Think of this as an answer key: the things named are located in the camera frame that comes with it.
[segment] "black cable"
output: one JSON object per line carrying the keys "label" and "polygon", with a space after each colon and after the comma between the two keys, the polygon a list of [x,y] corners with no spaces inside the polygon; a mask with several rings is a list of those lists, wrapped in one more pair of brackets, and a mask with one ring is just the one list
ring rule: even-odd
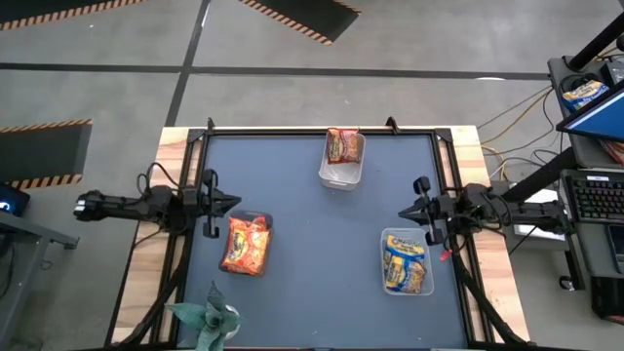
{"label": "black cable", "polygon": [[147,176],[148,178],[151,180],[152,178],[152,171],[154,169],[154,166],[157,166],[159,169],[161,169],[163,171],[163,173],[165,174],[165,176],[167,177],[167,179],[173,184],[175,185],[175,187],[177,189],[179,189],[179,184],[177,182],[174,181],[174,179],[169,175],[169,172],[167,172],[167,170],[165,170],[165,168],[163,167],[163,165],[161,165],[158,162],[152,162],[149,167],[147,168]]}
{"label": "black cable", "polygon": [[558,88],[559,88],[559,94],[560,94],[560,95],[562,95],[563,93],[567,93],[567,92],[565,92],[565,90],[564,90],[563,84],[564,84],[565,82],[567,82],[567,80],[568,80],[568,79],[570,79],[570,78],[577,78],[577,77],[584,77],[584,76],[585,76],[585,74],[570,74],[570,75],[568,75],[567,77],[565,77],[564,79],[562,79],[562,81],[561,81],[561,82],[559,82],[559,86],[558,86]]}
{"label": "black cable", "polygon": [[505,207],[505,211],[507,212],[506,214],[507,214],[508,219],[502,224],[504,226],[510,226],[514,222],[514,218],[511,215],[511,209],[509,209],[509,204],[507,204],[507,201],[505,201],[505,199],[503,199],[503,197],[498,194],[492,194],[491,196],[493,196],[495,199],[498,199],[498,201],[500,201]]}
{"label": "black cable", "polygon": [[515,251],[515,250],[516,250],[516,249],[520,246],[520,244],[521,244],[521,243],[523,243],[523,242],[524,242],[524,241],[525,241],[525,240],[526,240],[526,239],[527,239],[527,238],[528,238],[528,237],[529,237],[529,236],[533,233],[533,231],[535,231],[535,229],[537,229],[537,227],[536,227],[536,226],[534,226],[534,227],[533,227],[533,229],[531,229],[531,230],[528,232],[528,234],[526,234],[526,235],[525,235],[525,237],[524,237],[524,238],[523,238],[523,239],[522,239],[522,240],[521,240],[518,244],[516,244],[516,246],[515,246],[515,247],[514,247],[514,248],[513,248],[510,252],[509,252],[509,255],[510,255],[510,256],[511,256],[511,255],[514,253],[514,251]]}
{"label": "black cable", "polygon": [[144,238],[141,238],[139,241],[137,241],[134,244],[133,248],[136,248],[138,245],[140,245],[140,243],[144,242],[145,240],[148,240],[148,239],[153,238],[154,236],[160,234],[162,231],[163,231],[162,229],[158,229],[158,231],[156,231],[154,233],[151,233],[151,234],[149,234],[148,236],[146,236]]}
{"label": "black cable", "polygon": [[533,150],[533,152],[531,153],[531,156],[535,156],[536,159],[538,159],[540,162],[543,162],[544,164],[547,164],[547,161],[544,161],[541,157],[539,157],[539,155],[537,154],[538,152],[545,152],[554,156],[559,155],[557,152],[555,151],[551,151],[551,150],[546,150],[546,149],[537,149],[537,150]]}
{"label": "black cable", "polygon": [[[147,166],[147,170],[145,171],[145,173],[141,173],[141,174],[138,174],[136,176],[136,190],[140,194],[140,197],[138,199],[136,199],[135,201],[132,201],[131,203],[127,203],[126,205],[128,205],[128,206],[129,205],[136,205],[139,202],[145,200],[145,198],[151,194],[149,183],[152,180],[152,172],[154,170],[154,166],[160,168],[163,171],[163,173],[165,174],[165,176],[167,177],[167,179],[173,185],[175,185],[175,190],[179,191],[179,184],[174,181],[174,179],[171,177],[169,172],[167,172],[167,170],[165,170],[163,165],[161,165],[158,162],[152,162],[151,164],[149,164],[149,166]],[[145,186],[142,187],[142,189],[141,189],[141,186],[140,186],[140,180],[141,179],[145,179]]]}
{"label": "black cable", "polygon": [[541,136],[536,137],[535,139],[529,141],[528,143],[522,145],[522,146],[518,146],[518,147],[514,147],[512,149],[509,150],[505,150],[505,151],[499,151],[498,154],[502,155],[502,154],[506,154],[506,153],[510,153],[510,152],[514,152],[514,151],[518,151],[521,149],[524,149],[525,147],[531,146],[534,143],[540,141],[541,139],[547,137],[549,134],[551,134],[551,132],[553,132],[555,130],[555,124],[553,123],[553,121],[550,119],[550,117],[548,116],[548,113],[546,112],[546,100],[548,99],[548,96],[553,93],[553,91],[549,91],[546,94],[546,97],[544,97],[544,99],[542,100],[542,111],[544,112],[544,117],[546,117],[546,120],[548,121],[548,124],[550,125],[550,129],[548,130],[548,132],[544,133]]}
{"label": "black cable", "polygon": [[[471,216],[469,216],[469,215],[458,214],[458,215],[456,215],[455,217],[457,217],[457,218],[464,218],[464,219],[468,219],[468,220],[470,220],[473,224],[475,224],[475,227],[476,227],[476,228],[482,228],[481,224],[480,224],[480,223],[479,223],[476,219],[474,219],[473,217],[471,217]],[[443,248],[445,248],[445,251],[450,250],[449,243],[450,243],[450,237],[451,237],[451,236],[457,236],[457,234],[456,234],[456,233],[448,233],[448,234],[447,234],[447,237],[446,237],[446,238],[445,238],[445,240],[442,242],[442,246],[443,246]],[[467,241],[468,241],[468,240],[467,240],[467,238],[464,238],[464,242],[463,242],[463,243],[461,243],[461,246],[459,246],[459,249],[458,249],[459,251],[462,251],[462,250],[466,247],[466,242],[467,242]]]}
{"label": "black cable", "polygon": [[496,234],[498,234],[498,235],[500,235],[500,236],[502,236],[502,237],[505,237],[505,238],[507,237],[507,235],[505,235],[505,233],[503,233],[502,231],[497,230],[497,229],[493,229],[493,228],[489,228],[489,227],[481,227],[481,229],[482,229],[482,230],[489,230],[489,231],[493,231],[494,233],[496,233]]}
{"label": "black cable", "polygon": [[530,97],[525,98],[524,100],[522,100],[522,101],[520,101],[520,102],[516,103],[515,105],[513,105],[513,106],[509,107],[508,109],[504,110],[503,112],[501,112],[501,113],[497,114],[497,115],[496,115],[496,116],[494,116],[493,118],[489,119],[487,122],[485,122],[485,123],[483,123],[483,124],[479,125],[479,126],[477,127],[477,130],[478,130],[478,129],[480,129],[480,128],[482,128],[482,127],[487,126],[488,124],[490,124],[490,123],[494,122],[495,120],[499,119],[500,117],[502,117],[505,113],[507,113],[507,112],[509,112],[509,111],[513,110],[514,108],[516,108],[516,107],[520,106],[521,104],[523,104],[523,103],[525,103],[525,102],[529,101],[530,99],[532,99],[532,98],[534,98],[534,97],[538,96],[541,92],[545,91],[545,90],[546,90],[546,89],[548,89],[548,88],[550,88],[550,86],[544,87],[544,88],[543,88],[543,89],[541,89],[539,92],[537,92],[537,93],[535,93],[535,94],[532,94]]}
{"label": "black cable", "polygon": [[486,194],[481,193],[481,196],[484,198],[484,200],[486,200],[487,204],[491,207],[491,210],[496,214],[496,220],[497,220],[498,227],[494,228],[494,229],[502,229],[503,228],[503,216],[502,216],[502,214],[498,211],[496,206],[492,203],[492,201],[488,198],[488,196]]}

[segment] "computer monitor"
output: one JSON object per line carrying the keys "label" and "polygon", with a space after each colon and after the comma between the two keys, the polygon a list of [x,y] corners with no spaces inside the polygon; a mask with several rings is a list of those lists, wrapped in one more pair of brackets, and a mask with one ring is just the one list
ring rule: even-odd
{"label": "computer monitor", "polygon": [[30,195],[19,191],[9,184],[0,183],[0,212],[22,216]]}
{"label": "computer monitor", "polygon": [[557,130],[624,142],[624,81],[565,118]]}

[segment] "chip bag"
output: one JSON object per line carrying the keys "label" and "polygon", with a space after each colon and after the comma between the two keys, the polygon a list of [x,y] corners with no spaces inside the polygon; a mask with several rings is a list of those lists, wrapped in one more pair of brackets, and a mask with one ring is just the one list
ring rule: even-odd
{"label": "chip bag", "polygon": [[273,218],[270,214],[233,212],[219,269],[252,276],[264,273],[272,226]]}
{"label": "chip bag", "polygon": [[328,129],[328,163],[360,163],[360,144],[357,129]]}
{"label": "chip bag", "polygon": [[398,293],[419,294],[427,271],[425,251],[414,241],[388,235],[383,264],[386,289]]}

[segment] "food package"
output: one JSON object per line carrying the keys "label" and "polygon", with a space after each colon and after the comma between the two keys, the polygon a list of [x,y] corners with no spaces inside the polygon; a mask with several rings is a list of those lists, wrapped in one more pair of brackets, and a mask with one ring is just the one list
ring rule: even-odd
{"label": "food package", "polygon": [[427,274],[424,258],[424,249],[415,242],[388,235],[383,254],[386,289],[419,294]]}
{"label": "food package", "polygon": [[360,163],[360,145],[357,129],[328,129],[328,163]]}
{"label": "food package", "polygon": [[235,211],[219,269],[230,273],[261,275],[266,267],[273,218],[270,214]]}
{"label": "food package", "polygon": [[616,142],[609,140],[599,140],[603,150],[611,156],[613,161],[620,166],[624,166],[624,142]]}
{"label": "food package", "polygon": [[607,90],[608,86],[605,84],[589,81],[571,92],[563,93],[562,98],[564,98],[565,107],[574,112]]}

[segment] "gray concrete floor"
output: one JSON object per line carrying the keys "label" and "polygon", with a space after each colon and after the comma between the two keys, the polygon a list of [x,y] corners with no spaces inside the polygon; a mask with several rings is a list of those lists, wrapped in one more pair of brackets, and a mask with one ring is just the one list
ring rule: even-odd
{"label": "gray concrete floor", "polygon": [[[195,65],[545,72],[546,59],[574,54],[622,11],[616,0],[349,0],[363,15],[323,47],[234,0],[213,0]],[[0,61],[182,64],[200,0],[149,0],[95,15],[0,32]],[[28,216],[81,236],[54,248],[21,321],[19,337],[44,350],[104,341],[135,224],[80,223],[71,211],[92,188],[134,194],[155,154],[175,74],[0,71],[0,126],[94,118],[83,181],[32,190]],[[543,81],[338,77],[191,76],[176,124],[479,125],[545,87]],[[561,118],[554,97],[549,115]],[[517,109],[480,130],[494,136]],[[546,130],[541,106],[491,146],[504,150]],[[535,147],[559,150],[551,134]],[[533,148],[510,156],[529,157]],[[497,164],[487,158],[491,172]],[[534,166],[509,168],[520,180]],[[542,345],[620,348],[622,327],[598,320],[586,292],[564,292],[562,253],[518,250],[512,265],[531,339]]]}

